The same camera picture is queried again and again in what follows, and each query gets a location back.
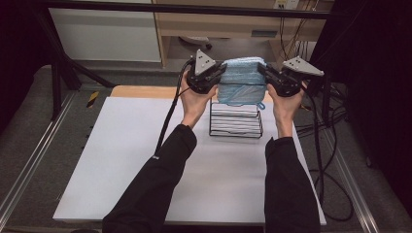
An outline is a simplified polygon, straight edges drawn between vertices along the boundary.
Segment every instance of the person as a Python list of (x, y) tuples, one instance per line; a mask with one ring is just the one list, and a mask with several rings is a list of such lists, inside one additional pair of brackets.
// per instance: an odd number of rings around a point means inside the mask
[[(189, 88), (186, 74), (182, 90)], [(279, 97), (267, 86), (273, 99), (274, 125), (278, 139), (265, 148), (266, 178), (264, 193), (265, 232), (320, 232), (318, 205), (309, 178), (303, 170), (292, 138), (293, 118), (303, 91), (292, 97)], [(193, 127), (206, 104), (217, 91), (197, 94), (191, 89), (181, 95), (184, 117), (126, 189), (119, 202), (104, 218), (104, 233), (160, 232), (166, 219), (175, 186), (185, 163), (196, 147)]]

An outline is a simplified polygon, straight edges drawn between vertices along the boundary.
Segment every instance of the table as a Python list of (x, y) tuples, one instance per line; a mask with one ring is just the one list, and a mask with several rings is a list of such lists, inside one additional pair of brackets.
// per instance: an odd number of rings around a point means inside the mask
[[(154, 153), (173, 95), (171, 87), (114, 89), (105, 101), (54, 219), (101, 220), (112, 210)], [(166, 223), (264, 224), (264, 146), (277, 132), (271, 104), (266, 103), (261, 115), (264, 132), (260, 139), (210, 137), (209, 116), (203, 115), (193, 129), (198, 144), (175, 189)], [(166, 136), (182, 117), (179, 103)], [(296, 136), (294, 140), (299, 160), (308, 173)], [(326, 224), (320, 206), (319, 210), (321, 224)]]

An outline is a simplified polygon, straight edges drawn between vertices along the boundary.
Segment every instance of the hand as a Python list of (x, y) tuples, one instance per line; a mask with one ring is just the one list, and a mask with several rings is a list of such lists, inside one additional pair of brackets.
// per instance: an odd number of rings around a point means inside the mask
[(267, 85), (267, 90), (273, 100), (273, 115), (278, 127), (278, 137), (291, 137), (293, 119), (302, 102), (303, 90), (291, 97), (279, 96), (271, 84)]
[(207, 102), (216, 94), (218, 87), (214, 85), (208, 94), (198, 94), (189, 88), (188, 83), (186, 82), (187, 75), (188, 71), (186, 71), (182, 77), (181, 92), (184, 91), (181, 95), (184, 110), (182, 124), (193, 128), (200, 117), (202, 117)]

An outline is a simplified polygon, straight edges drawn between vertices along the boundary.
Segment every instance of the black jacket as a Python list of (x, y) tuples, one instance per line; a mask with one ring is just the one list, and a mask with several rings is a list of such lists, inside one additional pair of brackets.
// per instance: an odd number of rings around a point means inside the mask
[[(160, 232), (196, 142), (189, 127), (178, 125), (103, 218), (103, 232)], [(316, 198), (293, 138), (271, 139), (265, 155), (265, 232), (320, 232)]]

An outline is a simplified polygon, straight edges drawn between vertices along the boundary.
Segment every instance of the gray carpet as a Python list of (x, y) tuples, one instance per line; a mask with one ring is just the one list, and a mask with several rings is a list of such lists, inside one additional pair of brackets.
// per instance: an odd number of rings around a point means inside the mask
[[(225, 40), (227, 39), (222, 39), (223, 44), (227, 43)], [(244, 47), (244, 43), (239, 41), (239, 47), (240, 45)], [(252, 43), (249, 50), (254, 50), (255, 46), (257, 47), (257, 45)], [(219, 40), (214, 42), (212, 50), (218, 47)], [(181, 54), (178, 48), (174, 48), (171, 54), (180, 59)], [(216, 50), (214, 52), (216, 53), (215, 56), (228, 56), (230, 58), (239, 57), (237, 55), (259, 55), (252, 52), (241, 54), (236, 53), (237, 51), (234, 53), (229, 51)], [(108, 80), (120, 84), (174, 85), (177, 81), (176, 73), (174, 72), (162, 74), (160, 71), (150, 73), (105, 71), (99, 72), (99, 74)], [(82, 78), (82, 80), (86, 83), (85, 86), (94, 84), (94, 82), (86, 78)], [(50, 86), (50, 71), (39, 71), (26, 100), (12, 123), (0, 137), (0, 199), (6, 196), (50, 122), (52, 115)], [(96, 121), (105, 97), (110, 94), (110, 91), (110, 89), (102, 89), (91, 109), (86, 108), (86, 103), (92, 90), (86, 87), (77, 92), (67, 117), (64, 119), (29, 186), (11, 215), (6, 225), (6, 230), (25, 227), (24, 229), (29, 232), (30, 228), (27, 227), (32, 227), (32, 232), (35, 232), (34, 229), (39, 230), (37, 232), (42, 232), (42, 229), (44, 230), (43, 232), (48, 232), (46, 229), (54, 229), (55, 232), (67, 232), (68, 229), (100, 228), (99, 222), (69, 224), (53, 220), (52, 215), (58, 204), (57, 198), (64, 191), (81, 156), (82, 147), (87, 141), (86, 135), (92, 130), (90, 126)], [(302, 125), (311, 122), (312, 113), (300, 110), (295, 124)], [(378, 227), (382, 232), (412, 232), (411, 218), (396, 199), (381, 172), (378, 169), (371, 169), (365, 165), (365, 157), (358, 143), (358, 138), (353, 132), (351, 123), (341, 121), (336, 125), (336, 129), (338, 147), (349, 163)], [(316, 169), (317, 163), (313, 136), (302, 138), (300, 143), (309, 168)], [(326, 139), (322, 133), (321, 144), (323, 159), (326, 161), (330, 151), (326, 146)], [(327, 171), (340, 181), (334, 164)], [(326, 180), (326, 202), (324, 209), (328, 214), (336, 217), (344, 217), (350, 212), (345, 196), (330, 180)], [(322, 227), (323, 232), (362, 232), (356, 214), (345, 222), (334, 221), (328, 218), (326, 220), (328, 225)], [(202, 226), (170, 228), (166, 230), (170, 232), (261, 232), (260, 228), (229, 229)]]

